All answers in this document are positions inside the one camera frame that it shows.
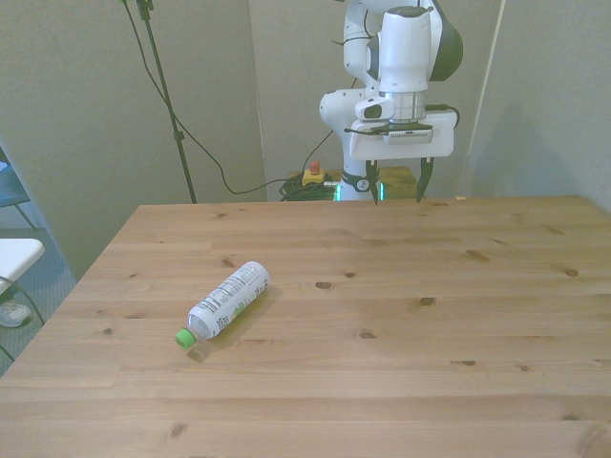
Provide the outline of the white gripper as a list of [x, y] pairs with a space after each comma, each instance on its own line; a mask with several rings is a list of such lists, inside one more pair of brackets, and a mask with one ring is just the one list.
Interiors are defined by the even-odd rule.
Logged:
[[425, 196], [432, 178], [434, 157], [453, 151], [454, 112], [427, 114], [410, 127], [391, 127], [381, 121], [355, 121], [348, 132], [348, 154], [354, 160], [367, 160], [366, 180], [372, 199], [379, 201], [379, 166], [376, 160], [422, 158], [416, 186], [416, 201]]

